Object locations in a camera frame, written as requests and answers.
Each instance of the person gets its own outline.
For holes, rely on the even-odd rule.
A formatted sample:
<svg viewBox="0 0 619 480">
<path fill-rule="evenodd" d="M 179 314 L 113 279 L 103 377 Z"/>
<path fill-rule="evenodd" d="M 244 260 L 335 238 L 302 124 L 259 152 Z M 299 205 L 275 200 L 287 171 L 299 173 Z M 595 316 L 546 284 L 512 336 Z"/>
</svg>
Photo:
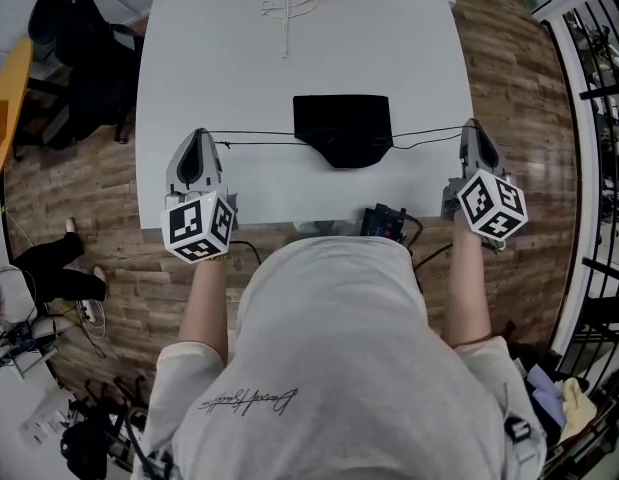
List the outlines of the person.
<svg viewBox="0 0 619 480">
<path fill-rule="evenodd" d="M 482 261 L 457 212 L 441 339 L 402 245 L 294 242 L 244 291 L 229 363 L 226 262 L 199 263 L 133 478 L 537 478 L 543 431 L 492 337 Z"/>
<path fill-rule="evenodd" d="M 74 219 L 66 220 L 65 229 L 60 240 L 31 247 L 0 267 L 0 322 L 29 320 L 36 305 L 57 298 L 105 300 L 107 277 L 101 267 L 93 274 L 64 268 L 84 253 Z"/>
</svg>

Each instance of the chair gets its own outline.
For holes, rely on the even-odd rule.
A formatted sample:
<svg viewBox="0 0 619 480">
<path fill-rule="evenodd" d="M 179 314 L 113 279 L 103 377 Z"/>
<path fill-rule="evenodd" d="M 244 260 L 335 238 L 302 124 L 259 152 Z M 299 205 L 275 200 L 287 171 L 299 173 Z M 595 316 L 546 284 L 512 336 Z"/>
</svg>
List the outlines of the chair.
<svg viewBox="0 0 619 480">
<path fill-rule="evenodd" d="M 72 69 L 69 75 L 68 133 L 48 145 L 62 149 L 87 138 L 100 125 L 116 125 L 117 142 L 136 104 L 144 37 L 108 23 L 93 0 L 37 0 L 29 36 L 53 50 Z"/>
</svg>

